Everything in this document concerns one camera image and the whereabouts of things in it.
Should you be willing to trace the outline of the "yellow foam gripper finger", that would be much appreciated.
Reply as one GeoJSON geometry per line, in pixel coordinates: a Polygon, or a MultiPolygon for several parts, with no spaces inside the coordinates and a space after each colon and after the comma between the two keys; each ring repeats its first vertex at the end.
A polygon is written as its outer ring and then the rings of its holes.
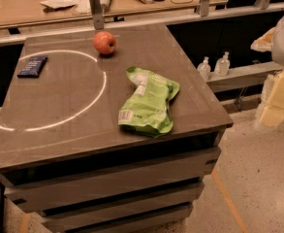
{"type": "Polygon", "coordinates": [[[284,71],[268,75],[256,112],[257,128],[275,128],[284,120],[284,71]]]}
{"type": "Polygon", "coordinates": [[[275,31],[275,28],[271,28],[263,36],[256,39],[251,44],[250,49],[259,51],[259,52],[271,51],[274,31],[275,31]]]}

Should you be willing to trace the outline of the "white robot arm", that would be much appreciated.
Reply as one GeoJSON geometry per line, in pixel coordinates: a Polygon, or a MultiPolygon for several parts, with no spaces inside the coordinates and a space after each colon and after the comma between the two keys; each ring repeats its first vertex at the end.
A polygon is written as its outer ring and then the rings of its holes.
{"type": "Polygon", "coordinates": [[[265,80],[261,104],[256,113],[256,128],[274,129],[284,120],[284,16],[275,27],[255,40],[251,49],[270,51],[272,61],[283,67],[279,74],[268,75],[265,80]]]}

